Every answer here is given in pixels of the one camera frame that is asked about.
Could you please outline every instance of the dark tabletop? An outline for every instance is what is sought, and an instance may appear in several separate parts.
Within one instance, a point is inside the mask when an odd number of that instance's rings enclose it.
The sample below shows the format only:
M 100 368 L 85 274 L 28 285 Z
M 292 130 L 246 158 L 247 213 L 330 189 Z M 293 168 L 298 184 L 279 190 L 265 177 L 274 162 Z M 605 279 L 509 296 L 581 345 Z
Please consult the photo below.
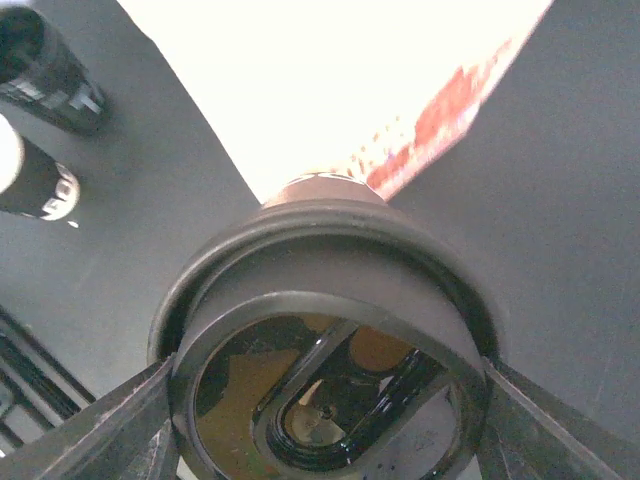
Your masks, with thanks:
M 102 395 L 145 366 L 180 267 L 258 203 L 115 0 L 37 5 L 114 116 L 80 138 L 0 106 L 84 188 L 77 230 L 0 215 L 0 304 Z M 511 366 L 640 444 L 638 12 L 556 0 L 470 135 L 391 203 L 492 291 Z

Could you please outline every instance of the gray table surface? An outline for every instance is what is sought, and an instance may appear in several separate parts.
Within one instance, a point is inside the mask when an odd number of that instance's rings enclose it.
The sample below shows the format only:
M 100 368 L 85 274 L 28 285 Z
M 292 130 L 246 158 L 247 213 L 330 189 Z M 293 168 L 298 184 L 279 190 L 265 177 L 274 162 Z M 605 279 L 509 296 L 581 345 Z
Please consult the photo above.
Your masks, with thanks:
M 115 0 L 37 6 L 114 116 L 80 138 L 0 105 L 84 188 L 77 230 L 0 215 L 0 303 L 103 395 L 145 366 L 151 317 L 180 267 L 258 204 Z M 391 202 L 491 289 L 513 367 L 636 444 L 638 12 L 632 0 L 557 0 L 469 136 Z

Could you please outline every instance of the white lid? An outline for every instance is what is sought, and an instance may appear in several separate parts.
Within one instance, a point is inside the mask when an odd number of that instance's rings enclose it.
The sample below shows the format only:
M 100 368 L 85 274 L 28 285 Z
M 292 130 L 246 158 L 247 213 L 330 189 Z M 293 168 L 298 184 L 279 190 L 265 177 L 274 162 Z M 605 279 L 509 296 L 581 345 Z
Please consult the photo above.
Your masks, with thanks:
M 0 115 L 0 194 L 18 177 L 22 168 L 22 138 Z

